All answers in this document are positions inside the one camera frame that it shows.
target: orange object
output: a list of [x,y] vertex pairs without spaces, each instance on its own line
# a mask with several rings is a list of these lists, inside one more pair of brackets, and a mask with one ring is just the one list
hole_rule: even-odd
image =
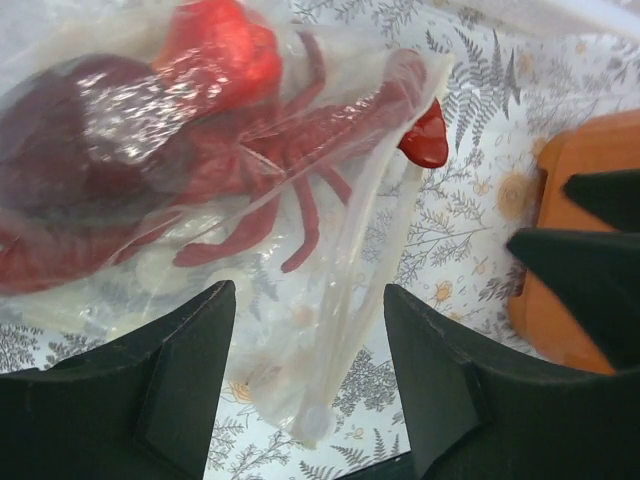
[[[612,231],[567,199],[562,188],[577,173],[640,168],[638,151],[640,110],[598,117],[554,137],[538,158],[546,181],[537,226]],[[571,313],[531,272],[522,293],[509,299],[508,314],[516,332],[551,361],[597,373],[614,372]]]

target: tablecloth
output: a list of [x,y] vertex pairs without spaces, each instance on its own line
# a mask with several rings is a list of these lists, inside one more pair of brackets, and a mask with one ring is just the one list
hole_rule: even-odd
[[[535,157],[550,136],[640,105],[638,47],[603,35],[524,38],[446,0],[299,0],[292,7],[306,22],[370,25],[389,44],[456,55],[443,99],[449,163],[421,189],[396,282],[449,318],[534,354],[506,319],[522,269],[505,241],[533,221]],[[375,229],[374,222],[369,238]],[[34,318],[27,326],[1,306],[0,315],[0,371],[49,367],[100,343],[40,328]],[[328,480],[408,451],[381,316],[334,408],[335,434],[305,450],[259,418],[246,387],[225,384],[205,478]]]

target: white tablecloth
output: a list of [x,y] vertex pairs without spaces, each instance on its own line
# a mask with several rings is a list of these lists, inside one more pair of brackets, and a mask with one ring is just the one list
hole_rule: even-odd
[[[506,321],[521,271],[504,243],[532,219],[535,155],[563,128],[640,104],[638,49],[604,36],[519,38],[446,0],[294,3],[309,22],[373,25],[390,44],[457,56],[444,100],[450,161],[422,189],[397,282],[455,321],[530,352]],[[50,366],[97,345],[82,334],[21,326],[9,309],[0,314],[18,322],[0,324],[2,371]],[[258,417],[244,387],[225,384],[205,478],[333,479],[406,452],[382,318],[335,408],[335,434],[304,450]]]

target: fern pattern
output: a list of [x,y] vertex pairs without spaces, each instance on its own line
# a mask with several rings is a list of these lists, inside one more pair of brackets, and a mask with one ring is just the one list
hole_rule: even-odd
[[[136,1],[90,3],[120,8]],[[531,212],[523,210],[513,219],[504,215],[500,202],[527,190],[528,182],[533,181],[535,150],[552,135],[595,115],[640,107],[640,47],[608,37],[554,42],[519,38],[477,11],[442,0],[287,2],[306,24],[366,27],[377,31],[384,43],[394,48],[455,57],[447,89],[439,99],[448,129],[449,161],[442,169],[424,174],[394,281],[482,335],[536,356],[531,346],[515,334],[505,313],[508,298],[521,288],[523,268],[513,262],[503,245],[514,230],[530,221]],[[78,0],[53,3],[57,6],[51,14],[58,16],[80,5]],[[53,3],[49,2],[48,8],[53,8]],[[17,26],[7,32],[9,42],[27,35]],[[402,164],[400,154],[397,160],[394,163]],[[510,185],[523,190],[505,193],[504,185],[514,178],[518,181]],[[393,205],[400,192],[397,178],[386,180],[366,228],[359,279],[368,279],[384,258]],[[315,188],[323,216],[333,208],[327,206],[333,196]],[[279,217],[278,222],[299,221],[299,211],[283,216],[286,218]],[[330,222],[321,219],[321,242],[330,243],[327,239],[335,238],[341,231],[341,221],[333,218],[330,230]],[[251,279],[250,288],[244,285],[250,291],[249,298],[238,302],[246,311],[239,314],[250,316],[261,333],[275,331],[282,336],[283,330],[274,328],[271,322],[270,308],[280,308],[277,311],[282,313],[282,325],[289,328],[290,307],[309,297],[300,292],[322,288],[326,258],[319,256],[314,265],[304,265],[305,275],[311,280],[307,282],[305,277],[305,281],[296,283],[277,277],[265,267],[266,256],[280,254],[277,247],[267,253],[250,252],[241,261],[229,259],[218,266],[238,278],[242,274]],[[95,293],[91,297],[93,310],[120,318],[143,312],[153,299],[161,311],[168,308],[175,295],[186,300],[212,281],[211,269],[194,269],[184,277],[171,279],[163,292],[152,292],[145,290],[138,267],[136,262],[127,263],[118,275],[96,279],[87,289]],[[183,290],[177,293],[168,288],[171,286]],[[361,293],[358,288],[354,287],[356,296]],[[135,302],[127,302],[131,292],[140,292]],[[2,372],[49,368],[104,341],[104,328],[87,326],[63,334],[52,324],[55,315],[48,319],[41,308],[25,305],[20,299],[0,301]],[[237,350],[252,348],[240,347]],[[316,450],[302,447],[261,418],[262,411],[251,403],[248,389],[241,396],[234,396],[232,391],[224,393],[224,401],[218,404],[205,480],[335,480],[409,450],[381,319],[334,400],[333,409],[338,414],[335,433],[320,442]]]

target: red toy creature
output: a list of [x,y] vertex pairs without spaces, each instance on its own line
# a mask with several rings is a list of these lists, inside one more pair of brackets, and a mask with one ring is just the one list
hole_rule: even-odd
[[[190,2],[176,9],[151,68],[88,56],[0,99],[0,140],[15,145],[0,154],[2,293],[86,277],[157,240],[183,207],[224,195],[253,202],[285,181],[300,201],[305,240],[282,270],[307,259],[319,238],[309,175],[321,176],[346,204],[351,189],[333,165],[370,152],[406,123],[428,72],[417,53],[401,49],[366,101],[310,109],[326,72],[313,35],[301,31],[313,78],[281,104],[283,61],[265,23],[235,0]],[[103,80],[87,84],[82,75]],[[109,102],[98,101],[107,94]],[[146,115],[131,115],[143,110]],[[437,101],[399,148],[424,168],[444,165],[448,146]],[[34,172],[59,181],[47,184]],[[174,265],[202,265],[259,244],[278,208],[275,195],[221,244],[186,245]]]

